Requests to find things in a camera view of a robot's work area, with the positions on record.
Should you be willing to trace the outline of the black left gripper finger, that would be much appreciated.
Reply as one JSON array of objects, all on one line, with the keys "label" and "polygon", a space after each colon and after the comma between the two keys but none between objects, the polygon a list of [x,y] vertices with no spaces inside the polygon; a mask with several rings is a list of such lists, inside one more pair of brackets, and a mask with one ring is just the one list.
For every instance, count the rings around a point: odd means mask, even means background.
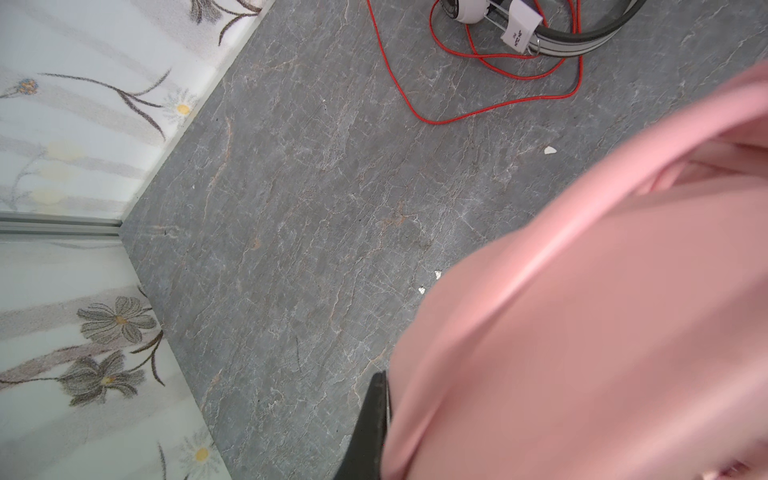
[{"label": "black left gripper finger", "polygon": [[380,480],[384,442],[391,422],[390,389],[386,371],[369,383],[349,445],[334,480]]}]

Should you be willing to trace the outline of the pink headphones with cable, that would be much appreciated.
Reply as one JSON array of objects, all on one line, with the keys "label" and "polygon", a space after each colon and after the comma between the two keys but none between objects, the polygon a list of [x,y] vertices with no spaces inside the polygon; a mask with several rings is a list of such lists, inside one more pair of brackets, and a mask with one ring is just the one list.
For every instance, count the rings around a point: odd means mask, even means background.
[{"label": "pink headphones with cable", "polygon": [[767,475],[767,66],[451,268],[390,361],[385,479]]}]

